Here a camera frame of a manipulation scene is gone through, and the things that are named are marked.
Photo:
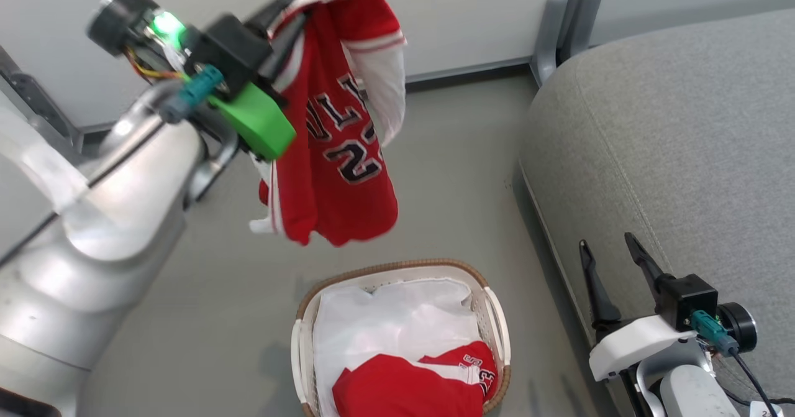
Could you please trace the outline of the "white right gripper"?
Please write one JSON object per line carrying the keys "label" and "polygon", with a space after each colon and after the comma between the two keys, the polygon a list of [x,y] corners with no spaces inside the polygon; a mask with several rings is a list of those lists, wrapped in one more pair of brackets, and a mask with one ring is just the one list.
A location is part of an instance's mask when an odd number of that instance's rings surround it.
{"label": "white right gripper", "polygon": [[[624,239],[631,259],[641,268],[651,292],[659,295],[662,283],[675,277],[658,266],[633,233],[625,232]],[[585,239],[579,242],[579,256],[588,293],[591,327],[598,340],[589,355],[589,367],[596,382],[607,380],[611,375],[659,354],[675,342],[687,342],[696,337],[695,331],[678,331],[659,315],[634,319],[629,323],[621,321],[621,313],[599,278],[596,259]]]}

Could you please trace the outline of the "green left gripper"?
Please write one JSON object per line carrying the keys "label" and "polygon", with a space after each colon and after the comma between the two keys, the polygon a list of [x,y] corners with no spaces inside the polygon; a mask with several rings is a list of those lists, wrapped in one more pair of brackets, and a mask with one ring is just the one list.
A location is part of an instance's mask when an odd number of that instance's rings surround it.
{"label": "green left gripper", "polygon": [[[251,32],[269,32],[294,0],[270,0],[246,18]],[[299,12],[284,24],[271,40],[271,55],[267,58],[267,81],[274,83],[286,68],[293,48],[304,31],[307,13]],[[292,124],[281,106],[253,83],[231,100],[211,95],[207,98],[235,129],[248,150],[258,158],[279,159],[286,153],[296,136]]]}

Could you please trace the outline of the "red jersey black lettering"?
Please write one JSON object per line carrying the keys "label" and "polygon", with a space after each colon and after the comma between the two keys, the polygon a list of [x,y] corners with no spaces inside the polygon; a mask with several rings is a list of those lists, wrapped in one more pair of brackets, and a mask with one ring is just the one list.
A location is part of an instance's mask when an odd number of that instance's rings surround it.
{"label": "red jersey black lettering", "polygon": [[296,136],[279,159],[255,160],[264,218],[255,234],[303,246],[313,232],[333,246],[394,227],[398,200],[381,149],[406,110],[406,38],[386,0],[293,0],[273,37],[307,13],[275,90]]}

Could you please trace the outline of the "red garment white lettering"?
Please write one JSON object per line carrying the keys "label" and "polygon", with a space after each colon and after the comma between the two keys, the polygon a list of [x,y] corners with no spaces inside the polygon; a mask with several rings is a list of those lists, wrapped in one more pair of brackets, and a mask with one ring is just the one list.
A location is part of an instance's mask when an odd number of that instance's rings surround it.
{"label": "red garment white lettering", "polygon": [[493,352],[474,341],[419,360],[377,354],[330,391],[340,417],[483,417],[497,383]]}

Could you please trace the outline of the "white woven-rim laundry basket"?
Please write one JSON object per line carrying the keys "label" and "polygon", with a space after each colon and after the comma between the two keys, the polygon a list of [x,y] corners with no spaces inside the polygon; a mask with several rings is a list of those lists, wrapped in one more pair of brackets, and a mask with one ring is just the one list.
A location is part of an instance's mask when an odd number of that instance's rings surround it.
{"label": "white woven-rim laundry basket", "polygon": [[449,278],[468,285],[472,292],[470,309],[475,312],[479,335],[493,352],[497,368],[494,395],[483,405],[483,414],[499,408],[511,382],[511,343],[507,321],[488,281],[471,265],[455,259],[420,259],[387,262],[364,267],[316,282],[304,295],[291,331],[290,357],[296,396],[302,417],[324,417],[316,392],[313,329],[320,308],[320,294],[335,286],[357,286],[372,292],[378,287],[418,279]]}

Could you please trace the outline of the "white cloth basket liner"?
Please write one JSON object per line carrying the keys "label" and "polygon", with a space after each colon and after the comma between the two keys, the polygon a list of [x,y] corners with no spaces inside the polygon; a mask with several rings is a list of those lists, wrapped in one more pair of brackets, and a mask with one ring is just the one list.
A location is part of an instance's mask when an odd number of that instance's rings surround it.
{"label": "white cloth basket liner", "polygon": [[358,286],[322,292],[312,332],[322,417],[340,417],[332,386],[344,369],[378,354],[415,363],[479,341],[471,294],[469,286],[449,278],[394,282],[371,292]]}

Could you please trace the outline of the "grey fabric sofa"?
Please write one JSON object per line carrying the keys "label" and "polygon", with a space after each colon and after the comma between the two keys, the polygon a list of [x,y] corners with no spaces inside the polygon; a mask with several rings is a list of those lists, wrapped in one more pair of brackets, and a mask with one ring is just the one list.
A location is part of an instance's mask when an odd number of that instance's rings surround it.
{"label": "grey fabric sofa", "polygon": [[755,318],[745,355],[795,399],[795,9],[603,44],[540,87],[519,164],[578,319],[594,342],[578,246],[625,318],[653,298],[624,235]]}

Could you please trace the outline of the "grey partition post beside sofa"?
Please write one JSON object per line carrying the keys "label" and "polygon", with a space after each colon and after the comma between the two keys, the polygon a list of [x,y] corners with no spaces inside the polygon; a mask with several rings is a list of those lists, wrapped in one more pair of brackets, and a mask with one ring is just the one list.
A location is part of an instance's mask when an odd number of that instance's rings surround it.
{"label": "grey partition post beside sofa", "polygon": [[537,85],[589,48],[602,0],[546,0],[529,66]]}

